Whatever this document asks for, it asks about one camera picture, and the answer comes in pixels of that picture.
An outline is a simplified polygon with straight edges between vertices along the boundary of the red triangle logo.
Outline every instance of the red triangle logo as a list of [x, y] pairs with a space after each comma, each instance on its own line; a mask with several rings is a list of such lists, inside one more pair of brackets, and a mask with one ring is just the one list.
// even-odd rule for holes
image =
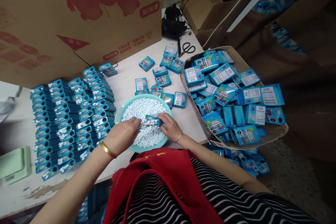
[[150, 32], [148, 32], [148, 33], [146, 33], [146, 37], [148, 38], [148, 39], [151, 39], [150, 37], [152, 36], [152, 32], [150, 31]]
[[74, 51], [81, 49], [82, 47], [88, 45], [88, 42], [84, 42], [81, 40], [77, 40], [77, 39], [72, 39], [69, 37], [64, 37], [61, 35], [56, 35], [57, 37], [59, 37], [65, 44], [67, 44], [68, 46], [70, 46], [70, 48]]

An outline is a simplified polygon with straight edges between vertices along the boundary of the hand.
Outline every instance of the hand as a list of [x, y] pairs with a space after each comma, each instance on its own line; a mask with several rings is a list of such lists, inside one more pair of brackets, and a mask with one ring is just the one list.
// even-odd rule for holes
[[141, 119], [131, 119], [113, 126], [104, 139], [105, 146], [116, 156], [119, 156], [132, 145], [139, 134]]
[[182, 133], [182, 130], [180, 126], [177, 124], [177, 122], [167, 113], [160, 113], [156, 117], [160, 118], [163, 121], [163, 123], [166, 125], [165, 127], [163, 125], [160, 126], [160, 129], [162, 130], [162, 132], [169, 139], [176, 142]]

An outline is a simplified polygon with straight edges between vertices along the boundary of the scissors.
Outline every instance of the scissors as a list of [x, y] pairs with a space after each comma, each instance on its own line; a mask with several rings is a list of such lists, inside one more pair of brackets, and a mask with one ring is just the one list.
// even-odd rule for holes
[[177, 58], [181, 58], [181, 56], [185, 53], [193, 53], [196, 50], [196, 48], [193, 45], [190, 46], [189, 42], [185, 42], [182, 46], [182, 49], [183, 49], [183, 52], [181, 52], [181, 54], [177, 56]]

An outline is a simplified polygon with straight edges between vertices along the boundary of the striped shirt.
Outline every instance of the striped shirt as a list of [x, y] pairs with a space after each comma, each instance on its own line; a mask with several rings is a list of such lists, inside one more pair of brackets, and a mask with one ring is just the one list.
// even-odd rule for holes
[[[202, 190], [224, 223], [317, 223], [289, 201], [268, 193], [253, 196], [221, 173], [190, 158]], [[128, 196], [112, 224], [122, 223]], [[165, 183], [156, 174], [145, 174], [131, 196], [128, 224], [191, 223]]]

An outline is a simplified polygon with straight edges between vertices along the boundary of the red apron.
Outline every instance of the red apron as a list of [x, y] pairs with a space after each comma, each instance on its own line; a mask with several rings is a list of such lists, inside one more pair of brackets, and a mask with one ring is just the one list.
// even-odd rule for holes
[[140, 153], [126, 168], [118, 170], [112, 177], [113, 185], [103, 224], [111, 224], [122, 201], [130, 192], [123, 219], [123, 223], [126, 223], [135, 184], [142, 175], [149, 173], [157, 174], [165, 182], [193, 223], [223, 223], [203, 194], [189, 156], [197, 159], [189, 150], [154, 149]]

